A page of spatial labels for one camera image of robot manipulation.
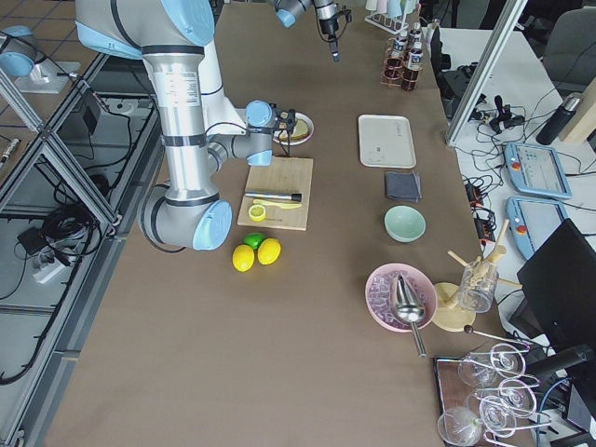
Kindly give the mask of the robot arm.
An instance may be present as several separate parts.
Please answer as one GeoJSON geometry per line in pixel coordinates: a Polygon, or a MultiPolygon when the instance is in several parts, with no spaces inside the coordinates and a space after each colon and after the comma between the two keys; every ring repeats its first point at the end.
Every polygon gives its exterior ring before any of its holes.
{"type": "Polygon", "coordinates": [[[237,109],[225,96],[209,1],[78,1],[80,42],[140,60],[156,93],[169,182],[147,196],[139,226],[155,243],[211,251],[231,228],[231,205],[211,175],[229,158],[272,160],[268,102],[237,109]]]}
{"type": "Polygon", "coordinates": [[[306,11],[313,7],[316,13],[319,37],[325,42],[334,62],[340,61],[339,18],[341,10],[334,1],[327,0],[276,0],[272,3],[276,17],[285,27],[292,27],[306,11]]]}

